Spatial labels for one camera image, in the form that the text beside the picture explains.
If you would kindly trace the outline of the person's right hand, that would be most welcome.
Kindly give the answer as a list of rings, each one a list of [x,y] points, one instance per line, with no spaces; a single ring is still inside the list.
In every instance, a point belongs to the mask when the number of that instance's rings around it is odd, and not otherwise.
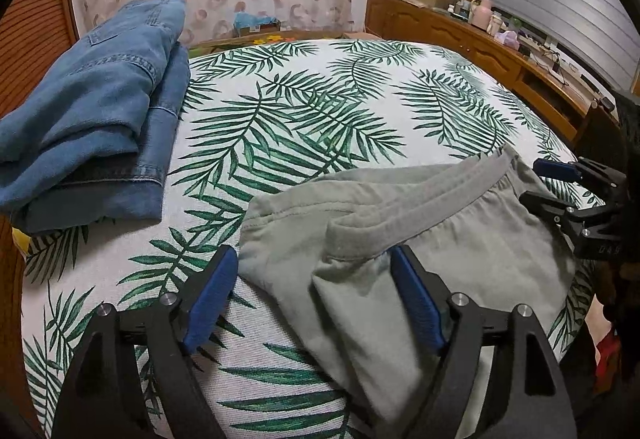
[[[608,321],[638,315],[639,263],[596,263],[594,274],[594,291]]]

